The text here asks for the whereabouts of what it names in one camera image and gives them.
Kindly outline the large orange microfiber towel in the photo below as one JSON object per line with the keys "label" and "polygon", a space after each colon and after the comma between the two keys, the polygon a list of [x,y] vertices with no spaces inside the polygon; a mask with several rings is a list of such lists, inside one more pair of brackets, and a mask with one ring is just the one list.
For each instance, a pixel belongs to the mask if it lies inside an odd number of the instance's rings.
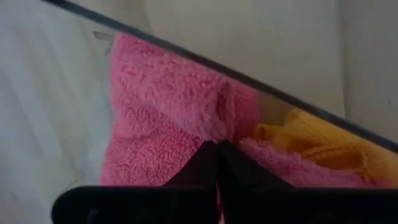
{"label": "large orange microfiber towel", "polygon": [[258,124],[253,137],[318,166],[347,171],[367,182],[398,188],[398,153],[302,110],[290,110],[280,125]]}

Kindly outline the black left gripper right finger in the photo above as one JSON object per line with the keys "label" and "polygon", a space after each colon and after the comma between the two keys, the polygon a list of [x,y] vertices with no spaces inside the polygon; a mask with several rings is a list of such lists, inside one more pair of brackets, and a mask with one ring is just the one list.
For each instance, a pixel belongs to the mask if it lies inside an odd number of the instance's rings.
{"label": "black left gripper right finger", "polygon": [[293,186],[234,144],[217,145],[217,183],[225,224],[288,224],[285,195]]}

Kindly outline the long pink microfiber towel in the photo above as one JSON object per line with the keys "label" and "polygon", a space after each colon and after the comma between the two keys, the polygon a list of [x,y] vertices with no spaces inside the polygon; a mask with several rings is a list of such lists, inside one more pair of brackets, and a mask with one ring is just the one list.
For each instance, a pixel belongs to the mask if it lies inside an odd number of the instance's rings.
{"label": "long pink microfiber towel", "polygon": [[332,170],[302,159],[297,153],[279,151],[267,142],[246,138],[239,149],[254,159],[261,167],[295,187],[378,189],[379,182],[365,180],[345,170]]}

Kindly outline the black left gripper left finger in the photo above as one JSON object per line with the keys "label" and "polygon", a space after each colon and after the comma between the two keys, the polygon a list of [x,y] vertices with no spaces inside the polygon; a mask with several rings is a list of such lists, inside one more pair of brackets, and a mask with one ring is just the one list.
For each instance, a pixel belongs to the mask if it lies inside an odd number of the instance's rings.
{"label": "black left gripper left finger", "polygon": [[172,191],[167,224],[217,224],[216,144],[204,142],[164,184]]}

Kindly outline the clear plastic container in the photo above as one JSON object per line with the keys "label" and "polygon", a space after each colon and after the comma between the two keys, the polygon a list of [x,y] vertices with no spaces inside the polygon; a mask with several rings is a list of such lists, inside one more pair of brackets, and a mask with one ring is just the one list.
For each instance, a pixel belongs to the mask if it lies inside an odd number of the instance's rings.
{"label": "clear plastic container", "polygon": [[[345,68],[342,0],[0,0],[0,159],[10,186],[58,190],[104,148],[106,36],[139,30],[397,139],[398,108],[371,121]],[[18,169],[17,162],[25,166]]]}

